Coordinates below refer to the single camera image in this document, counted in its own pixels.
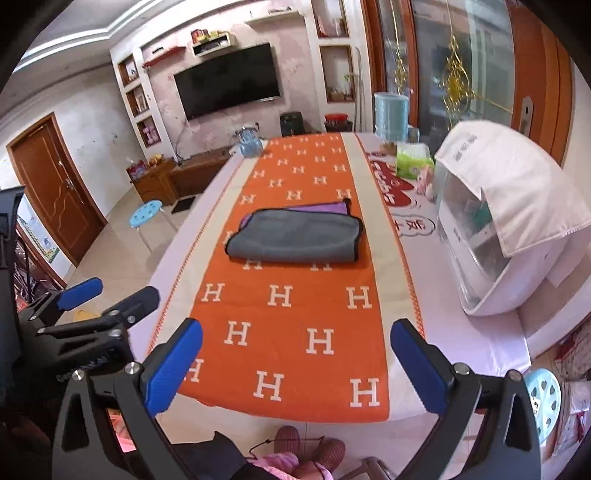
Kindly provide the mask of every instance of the blue gripper pad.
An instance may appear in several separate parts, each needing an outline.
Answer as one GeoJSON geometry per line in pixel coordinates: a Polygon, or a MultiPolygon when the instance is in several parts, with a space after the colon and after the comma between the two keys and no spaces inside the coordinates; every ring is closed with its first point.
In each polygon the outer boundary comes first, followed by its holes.
{"type": "Polygon", "coordinates": [[[61,292],[57,308],[63,312],[69,312],[101,293],[103,293],[103,282],[100,278],[90,278],[61,292]]]}
{"type": "Polygon", "coordinates": [[[392,324],[390,345],[427,411],[443,415],[454,381],[447,359],[425,342],[407,319],[392,324]]]}
{"type": "Polygon", "coordinates": [[[140,389],[144,404],[154,416],[170,406],[203,342],[197,320],[185,319],[166,343],[158,345],[144,362],[140,389]]]}

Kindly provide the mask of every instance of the light blue stool with holes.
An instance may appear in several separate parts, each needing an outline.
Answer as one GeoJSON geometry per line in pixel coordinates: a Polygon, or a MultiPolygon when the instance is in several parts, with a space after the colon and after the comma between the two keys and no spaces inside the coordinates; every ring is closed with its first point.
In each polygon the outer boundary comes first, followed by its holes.
{"type": "Polygon", "coordinates": [[[150,219],[154,218],[158,212],[162,214],[162,216],[168,222],[168,224],[173,228],[175,232],[177,232],[178,230],[174,226],[172,220],[168,218],[164,210],[162,210],[162,202],[160,200],[150,200],[149,202],[144,203],[140,208],[138,208],[134,212],[134,214],[129,219],[130,227],[138,231],[139,237],[142,239],[144,245],[148,248],[150,253],[152,253],[152,249],[150,248],[149,243],[146,241],[145,237],[142,234],[142,230],[140,230],[139,227],[149,222],[150,219]]]}
{"type": "Polygon", "coordinates": [[[544,443],[558,422],[562,394],[554,374],[539,368],[524,377],[534,410],[535,426],[540,444],[544,443]]]}

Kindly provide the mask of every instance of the person's foot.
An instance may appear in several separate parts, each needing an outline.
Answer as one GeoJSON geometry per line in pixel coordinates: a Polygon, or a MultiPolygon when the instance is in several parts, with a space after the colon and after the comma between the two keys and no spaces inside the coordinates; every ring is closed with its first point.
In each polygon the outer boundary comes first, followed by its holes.
{"type": "Polygon", "coordinates": [[[345,444],[337,439],[323,439],[312,456],[330,473],[334,472],[345,458],[345,444]]]}
{"type": "Polygon", "coordinates": [[[296,456],[300,454],[300,434],[295,427],[285,425],[277,430],[273,442],[273,452],[290,452],[296,456]]]}

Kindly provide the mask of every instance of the orange table runner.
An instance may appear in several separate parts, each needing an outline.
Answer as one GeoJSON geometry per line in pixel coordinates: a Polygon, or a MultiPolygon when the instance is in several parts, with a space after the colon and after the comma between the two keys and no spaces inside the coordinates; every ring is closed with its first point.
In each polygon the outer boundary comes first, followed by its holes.
{"type": "Polygon", "coordinates": [[[389,327],[400,317],[422,325],[404,253],[358,139],[270,141],[259,159],[244,161],[206,224],[156,332],[166,340],[189,314],[173,320],[192,294],[189,316],[202,324],[204,342],[179,392],[260,416],[386,420],[397,393],[391,377],[403,390],[410,386],[389,347],[389,327]],[[224,252],[254,210],[345,197],[366,229],[354,264],[261,263],[224,252]]]}

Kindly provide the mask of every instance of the blue glass pitcher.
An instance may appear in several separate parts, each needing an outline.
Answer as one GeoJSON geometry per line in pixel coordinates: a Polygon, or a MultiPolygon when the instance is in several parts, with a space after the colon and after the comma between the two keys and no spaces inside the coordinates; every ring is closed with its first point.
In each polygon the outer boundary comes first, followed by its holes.
{"type": "Polygon", "coordinates": [[[236,136],[240,140],[240,152],[244,158],[258,157],[262,153],[263,147],[259,139],[258,123],[245,125],[236,131],[236,136]]]}

